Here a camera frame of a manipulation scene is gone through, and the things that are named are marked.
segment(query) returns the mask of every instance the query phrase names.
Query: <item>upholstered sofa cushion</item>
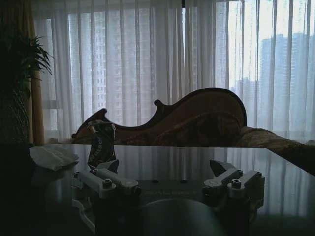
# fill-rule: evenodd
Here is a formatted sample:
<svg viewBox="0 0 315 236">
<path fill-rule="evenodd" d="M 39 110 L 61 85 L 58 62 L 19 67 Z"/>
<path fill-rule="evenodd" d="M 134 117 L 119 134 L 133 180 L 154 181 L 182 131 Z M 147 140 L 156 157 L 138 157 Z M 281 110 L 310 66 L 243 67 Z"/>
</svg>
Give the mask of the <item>upholstered sofa cushion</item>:
<svg viewBox="0 0 315 236">
<path fill-rule="evenodd" d="M 227 147 L 240 134 L 239 120 L 228 112 L 207 112 L 175 125 L 158 135 L 154 146 Z"/>
<path fill-rule="evenodd" d="M 265 129 L 243 127 L 237 147 L 267 148 L 315 175 L 315 146 L 280 137 Z"/>
<path fill-rule="evenodd" d="M 116 139 L 115 145 L 150 145 L 148 136 L 146 133 L 140 133 L 134 136 L 130 136 L 126 139 Z"/>
</svg>

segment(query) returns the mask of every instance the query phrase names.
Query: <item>crumpled napkin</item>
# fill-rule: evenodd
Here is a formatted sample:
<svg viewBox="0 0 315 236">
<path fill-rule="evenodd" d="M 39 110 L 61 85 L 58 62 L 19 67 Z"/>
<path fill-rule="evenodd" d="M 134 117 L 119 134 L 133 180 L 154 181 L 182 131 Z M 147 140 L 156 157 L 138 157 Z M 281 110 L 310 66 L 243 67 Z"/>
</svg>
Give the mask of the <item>crumpled napkin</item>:
<svg viewBox="0 0 315 236">
<path fill-rule="evenodd" d="M 58 144 L 47 144 L 30 148 L 30 156 L 41 167 L 57 171 L 76 160 L 78 156 L 60 147 Z"/>
</svg>

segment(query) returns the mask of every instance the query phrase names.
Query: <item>brown curtain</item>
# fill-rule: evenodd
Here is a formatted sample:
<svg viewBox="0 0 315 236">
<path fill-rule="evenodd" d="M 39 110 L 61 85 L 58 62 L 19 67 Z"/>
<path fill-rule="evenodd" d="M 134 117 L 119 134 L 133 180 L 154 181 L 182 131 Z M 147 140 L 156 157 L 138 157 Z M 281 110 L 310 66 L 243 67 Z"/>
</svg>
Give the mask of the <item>brown curtain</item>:
<svg viewBox="0 0 315 236">
<path fill-rule="evenodd" d="M 16 25 L 19 30 L 30 38 L 35 37 L 34 20 L 31 0 L 0 0 L 0 18 L 8 25 Z M 25 104 L 30 121 L 29 142 L 35 145 L 44 144 L 44 125 L 41 100 L 40 80 L 31 78 L 29 84 L 31 96 Z"/>
</svg>

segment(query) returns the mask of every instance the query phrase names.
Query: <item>glass table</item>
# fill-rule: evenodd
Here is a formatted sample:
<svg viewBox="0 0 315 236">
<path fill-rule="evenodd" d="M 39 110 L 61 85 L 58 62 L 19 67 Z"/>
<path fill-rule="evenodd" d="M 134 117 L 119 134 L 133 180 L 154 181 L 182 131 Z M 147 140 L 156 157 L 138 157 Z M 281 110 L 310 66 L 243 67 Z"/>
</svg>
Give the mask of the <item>glass table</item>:
<svg viewBox="0 0 315 236">
<path fill-rule="evenodd" d="M 79 156 L 77 164 L 57 172 L 38 167 L 33 176 L 45 217 L 42 235 L 93 235 L 71 206 L 71 178 L 89 170 L 90 145 L 60 145 Z M 209 160 L 228 162 L 244 173 L 265 176 L 264 205 L 251 225 L 251 235 L 313 235 L 315 177 L 265 148 L 115 146 L 118 174 L 136 180 L 200 180 L 213 178 Z"/>
</svg>

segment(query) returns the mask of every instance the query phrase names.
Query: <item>sofa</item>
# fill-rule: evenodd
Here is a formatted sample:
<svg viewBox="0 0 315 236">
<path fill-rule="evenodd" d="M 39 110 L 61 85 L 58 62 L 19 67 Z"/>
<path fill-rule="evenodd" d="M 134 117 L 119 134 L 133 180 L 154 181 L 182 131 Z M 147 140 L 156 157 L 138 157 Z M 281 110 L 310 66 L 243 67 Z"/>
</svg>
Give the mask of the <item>sofa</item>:
<svg viewBox="0 0 315 236">
<path fill-rule="evenodd" d="M 315 175 L 315 146 L 285 139 L 268 130 L 247 126 L 244 104 L 224 88 L 204 88 L 191 92 L 173 105 L 155 101 L 157 110 L 145 124 L 126 127 L 115 124 L 117 145 L 258 147 L 267 148 Z M 111 122 L 107 110 L 89 117 L 72 134 L 73 144 L 90 144 L 88 123 Z"/>
</svg>

